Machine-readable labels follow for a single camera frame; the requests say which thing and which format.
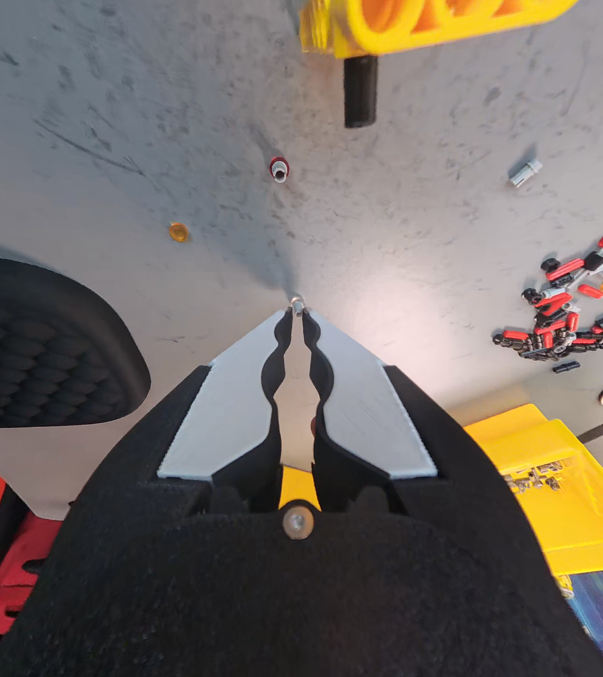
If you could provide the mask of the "red and black object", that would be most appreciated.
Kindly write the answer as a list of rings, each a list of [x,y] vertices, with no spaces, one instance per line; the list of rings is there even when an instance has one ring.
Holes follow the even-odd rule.
[[[30,597],[39,573],[28,571],[30,562],[44,561],[62,526],[61,520],[30,512],[0,563],[0,635],[7,634]]]

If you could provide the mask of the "black lego pin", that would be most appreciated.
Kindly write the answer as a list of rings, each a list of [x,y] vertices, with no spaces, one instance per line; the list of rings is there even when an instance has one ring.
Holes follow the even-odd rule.
[[[362,129],[376,122],[379,58],[350,57],[343,61],[344,125]]]

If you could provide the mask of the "yellow bin with lego parts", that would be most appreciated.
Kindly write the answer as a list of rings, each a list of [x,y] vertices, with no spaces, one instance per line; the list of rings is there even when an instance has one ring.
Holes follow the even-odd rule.
[[[437,478],[396,482],[398,502],[387,500],[390,512],[427,523],[507,567],[534,559],[518,549],[534,551],[538,542],[555,576],[603,571],[603,468],[560,420],[526,404],[462,428],[424,395],[411,419]],[[553,461],[565,464],[557,492],[513,494],[502,477]],[[285,470],[280,505],[309,498],[320,508],[312,472]]]

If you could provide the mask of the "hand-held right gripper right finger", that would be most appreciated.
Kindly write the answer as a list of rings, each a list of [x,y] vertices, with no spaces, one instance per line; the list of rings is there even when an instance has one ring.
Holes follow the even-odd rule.
[[[311,309],[303,335],[320,398],[312,474],[321,510],[344,512],[370,487],[397,503],[396,482],[437,478],[385,362]]]

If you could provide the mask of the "black mesh cushion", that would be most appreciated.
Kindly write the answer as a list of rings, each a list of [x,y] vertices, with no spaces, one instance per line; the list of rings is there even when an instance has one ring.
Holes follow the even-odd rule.
[[[142,405],[151,384],[128,327],[102,297],[0,258],[0,428],[118,420]]]

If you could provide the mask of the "yellow lego panel piece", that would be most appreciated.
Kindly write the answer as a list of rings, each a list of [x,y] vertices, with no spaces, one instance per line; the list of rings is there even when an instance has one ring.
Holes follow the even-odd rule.
[[[307,53],[339,59],[393,54],[543,24],[576,1],[308,1],[299,11]]]

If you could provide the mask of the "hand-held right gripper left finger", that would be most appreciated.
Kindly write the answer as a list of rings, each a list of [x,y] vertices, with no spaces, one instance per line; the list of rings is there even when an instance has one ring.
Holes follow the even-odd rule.
[[[157,469],[159,480],[232,490],[252,512],[279,509],[282,445],[274,396],[285,379],[292,309],[280,310],[208,365]]]

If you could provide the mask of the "pile of small lego connectors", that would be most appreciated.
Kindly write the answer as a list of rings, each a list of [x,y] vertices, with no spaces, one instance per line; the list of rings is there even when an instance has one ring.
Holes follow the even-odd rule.
[[[492,343],[521,360],[552,362],[555,374],[581,365],[572,356],[603,351],[603,236],[585,257],[542,261],[543,283],[522,299],[532,311],[527,330],[505,328]]]

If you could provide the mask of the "heap of blue grey lego parts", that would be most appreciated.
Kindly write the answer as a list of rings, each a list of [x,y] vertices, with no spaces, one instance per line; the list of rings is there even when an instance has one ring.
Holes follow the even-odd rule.
[[[523,494],[530,489],[543,487],[557,492],[561,489],[561,474],[564,468],[563,461],[553,461],[504,473],[502,477],[513,494]]]

